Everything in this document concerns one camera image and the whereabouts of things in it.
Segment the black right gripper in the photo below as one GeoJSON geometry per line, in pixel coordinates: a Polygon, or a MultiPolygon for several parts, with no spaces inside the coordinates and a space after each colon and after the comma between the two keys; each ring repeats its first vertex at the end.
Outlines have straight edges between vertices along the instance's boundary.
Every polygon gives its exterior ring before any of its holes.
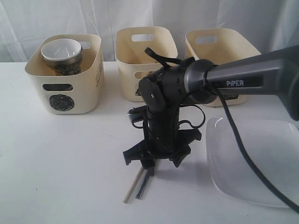
{"type": "Polygon", "coordinates": [[[138,90],[146,106],[142,120],[144,139],[123,152],[127,165],[139,160],[150,176],[155,174],[155,160],[168,159],[179,167],[190,154],[189,144],[201,140],[199,128],[190,121],[179,120],[181,107],[194,106],[185,90],[182,65],[162,67],[142,78],[138,90]]]}

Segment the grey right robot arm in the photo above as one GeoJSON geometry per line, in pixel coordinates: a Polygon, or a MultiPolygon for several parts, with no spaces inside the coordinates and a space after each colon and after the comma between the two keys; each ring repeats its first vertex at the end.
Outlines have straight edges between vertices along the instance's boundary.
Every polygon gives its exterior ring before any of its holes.
{"type": "Polygon", "coordinates": [[[168,159],[178,167],[201,139],[199,126],[181,130],[183,106],[209,104],[222,95],[276,95],[290,117],[299,119],[299,48],[214,64],[207,59],[168,58],[146,48],[161,68],[143,77],[138,92],[145,105],[128,112],[131,122],[142,122],[144,138],[123,152],[126,164],[140,161],[154,174],[156,160],[168,159]]]}

